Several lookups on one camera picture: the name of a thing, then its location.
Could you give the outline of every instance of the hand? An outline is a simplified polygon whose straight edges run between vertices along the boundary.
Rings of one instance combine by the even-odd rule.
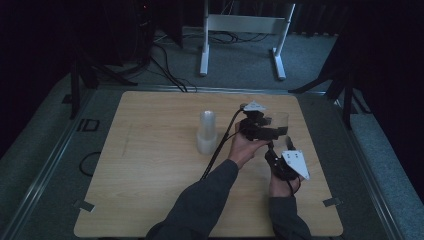
[[[293,188],[293,194],[299,190],[300,182],[303,180],[304,178],[302,176],[299,176],[299,178],[290,181],[290,184]],[[269,183],[269,196],[291,197],[292,192],[289,187],[289,184],[286,181],[281,180],[280,178],[271,173],[271,181]]]
[[[235,124],[236,135],[233,138],[228,159],[235,162],[239,169],[255,156],[256,150],[268,144],[269,141],[249,141],[243,134],[239,133],[240,122]]]

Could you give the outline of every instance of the dark sleeve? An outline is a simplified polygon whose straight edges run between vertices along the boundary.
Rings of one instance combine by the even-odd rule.
[[[238,175],[237,164],[225,160],[209,176],[186,188],[163,222],[146,239],[206,239],[224,209]]]
[[[269,198],[269,216],[278,240],[312,239],[308,225],[297,215],[296,198]]]

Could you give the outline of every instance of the table surface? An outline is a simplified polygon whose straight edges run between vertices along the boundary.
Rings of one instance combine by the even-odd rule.
[[[298,213],[314,236],[339,236],[343,228],[296,97],[290,95],[126,92],[112,122],[74,233],[79,237],[144,237],[162,221],[179,194],[198,181],[211,158],[196,148],[200,112],[216,114],[218,141],[241,103],[256,101],[265,112],[288,112],[289,131],[302,150],[311,180],[296,194]],[[244,114],[239,114],[237,121]],[[214,167],[226,159],[227,142]],[[266,147],[239,172],[215,237],[273,236],[268,217]]]

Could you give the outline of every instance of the person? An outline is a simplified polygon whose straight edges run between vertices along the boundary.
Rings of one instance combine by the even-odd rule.
[[[224,209],[238,172],[268,141],[249,141],[241,133],[232,140],[228,158],[208,177],[187,187],[178,197],[164,221],[154,225],[146,240],[207,239]],[[300,179],[287,183],[271,173],[269,184],[269,216],[276,239],[311,239],[306,223],[297,215],[294,193]]]

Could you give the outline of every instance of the white metal stand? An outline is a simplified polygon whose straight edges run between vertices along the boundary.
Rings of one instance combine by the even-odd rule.
[[[209,0],[205,0],[204,13],[204,43],[202,50],[202,60],[200,63],[200,75],[208,74],[209,62],[209,31],[228,31],[228,32],[250,32],[278,34],[280,36],[277,47],[272,49],[275,68],[277,69],[278,78],[286,79],[283,61],[281,59],[281,50],[286,40],[287,31],[293,15],[295,4],[288,4],[289,8],[284,18],[271,17],[253,17],[253,16],[235,16],[235,15],[218,15],[209,14]]]

